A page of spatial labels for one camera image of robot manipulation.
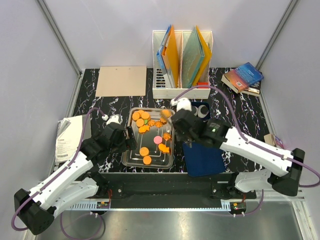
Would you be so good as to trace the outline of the blue tin lid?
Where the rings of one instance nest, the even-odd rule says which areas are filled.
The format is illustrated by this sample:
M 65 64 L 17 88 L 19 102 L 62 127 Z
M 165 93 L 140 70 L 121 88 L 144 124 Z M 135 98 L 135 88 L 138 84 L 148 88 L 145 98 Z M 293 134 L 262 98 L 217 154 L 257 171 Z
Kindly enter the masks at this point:
M 187 173 L 191 177 L 216 175 L 225 172 L 223 151 L 215 147 L 205 147 L 193 142 L 191 147 L 182 145 Z

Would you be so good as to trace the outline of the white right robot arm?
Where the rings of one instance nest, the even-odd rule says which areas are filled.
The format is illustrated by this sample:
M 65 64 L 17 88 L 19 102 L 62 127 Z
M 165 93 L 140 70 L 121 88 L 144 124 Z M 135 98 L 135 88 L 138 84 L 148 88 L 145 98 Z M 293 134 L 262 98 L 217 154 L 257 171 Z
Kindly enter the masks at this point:
M 298 194 L 305 153 L 274 147 L 245 135 L 221 120 L 203 120 L 191 111 L 180 109 L 170 118 L 176 138 L 187 143 L 197 143 L 231 152 L 263 166 L 255 172 L 234 173 L 225 188 L 230 198 L 239 198 L 244 193 L 272 188 L 289 197 Z

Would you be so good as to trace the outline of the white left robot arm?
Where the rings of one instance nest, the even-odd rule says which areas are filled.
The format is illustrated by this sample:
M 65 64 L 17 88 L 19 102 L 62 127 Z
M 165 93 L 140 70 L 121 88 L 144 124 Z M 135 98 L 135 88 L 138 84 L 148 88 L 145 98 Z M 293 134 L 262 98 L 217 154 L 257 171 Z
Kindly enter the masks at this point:
M 60 168 L 30 190 L 19 189 L 14 194 L 15 213 L 11 227 L 16 231 L 15 218 L 19 218 L 33 235 L 44 232 L 67 208 L 95 196 L 103 198 L 108 184 L 99 174 L 90 174 L 76 185 L 72 183 L 109 155 L 135 150 L 137 142 L 132 127 L 110 122 L 103 131 L 85 139 L 80 147 Z

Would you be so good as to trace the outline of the black sandwich cookie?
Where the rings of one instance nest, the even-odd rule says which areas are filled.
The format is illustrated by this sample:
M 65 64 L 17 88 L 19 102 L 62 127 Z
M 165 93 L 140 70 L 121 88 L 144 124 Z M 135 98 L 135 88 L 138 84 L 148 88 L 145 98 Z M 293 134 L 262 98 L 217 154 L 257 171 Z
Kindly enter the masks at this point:
M 198 112 L 198 108 L 195 106 L 192 106 L 192 113 L 197 114 L 197 112 Z
M 201 105 L 199 107 L 199 113 L 201 113 L 202 115 L 206 116 L 208 114 L 208 112 L 209 112 L 209 109 L 207 108 L 206 105 Z

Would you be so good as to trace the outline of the pink round cookie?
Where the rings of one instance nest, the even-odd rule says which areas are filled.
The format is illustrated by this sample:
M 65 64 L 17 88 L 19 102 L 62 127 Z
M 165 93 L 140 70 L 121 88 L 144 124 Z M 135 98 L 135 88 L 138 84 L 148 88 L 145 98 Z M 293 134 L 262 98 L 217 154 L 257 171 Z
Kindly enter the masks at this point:
M 156 145 L 159 145 L 163 142 L 163 138 L 161 136 L 155 136 L 154 139 L 153 139 L 153 142 L 156 144 Z

